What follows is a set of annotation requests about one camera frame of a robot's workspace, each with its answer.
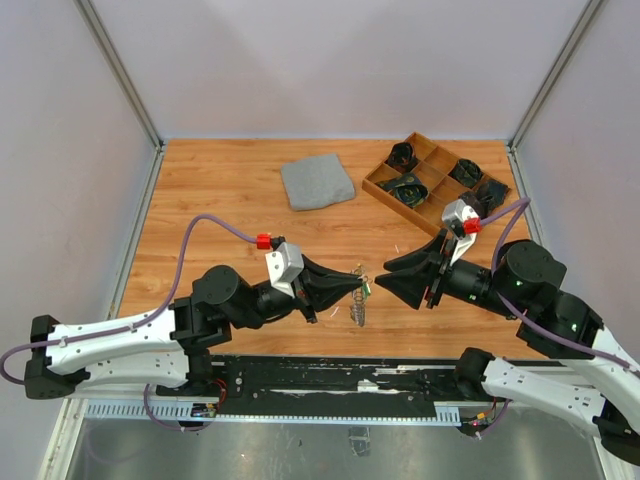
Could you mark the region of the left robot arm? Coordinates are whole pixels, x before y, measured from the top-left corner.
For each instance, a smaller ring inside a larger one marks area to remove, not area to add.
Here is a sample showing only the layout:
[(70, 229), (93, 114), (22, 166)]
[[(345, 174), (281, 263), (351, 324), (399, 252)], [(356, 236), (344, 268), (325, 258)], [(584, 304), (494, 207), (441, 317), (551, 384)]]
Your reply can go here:
[(233, 330), (257, 330), (293, 312), (314, 323), (318, 313), (363, 284), (356, 274), (307, 257), (285, 262), (271, 252), (266, 263), (269, 277), (255, 285), (230, 266), (215, 266), (193, 282), (190, 295), (158, 312), (84, 325), (64, 325), (50, 315), (34, 318), (27, 397), (57, 399), (123, 384), (183, 387), (203, 395), (214, 383), (209, 350), (230, 341)]

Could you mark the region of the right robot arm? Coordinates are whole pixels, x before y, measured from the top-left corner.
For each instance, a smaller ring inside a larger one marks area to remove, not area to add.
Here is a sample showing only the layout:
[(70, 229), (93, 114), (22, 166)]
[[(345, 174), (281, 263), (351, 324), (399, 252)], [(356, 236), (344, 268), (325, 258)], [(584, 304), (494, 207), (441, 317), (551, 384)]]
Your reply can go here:
[(531, 240), (498, 247), (485, 268), (464, 260), (475, 237), (441, 230), (425, 246), (385, 263), (376, 285), (409, 307), (435, 308), (449, 296), (520, 325), (532, 350), (572, 369), (587, 384), (567, 386), (527, 373), (479, 348), (467, 348), (453, 387), (466, 400), (486, 394), (570, 422), (632, 465), (639, 462), (639, 364), (584, 300), (565, 292), (566, 267)]

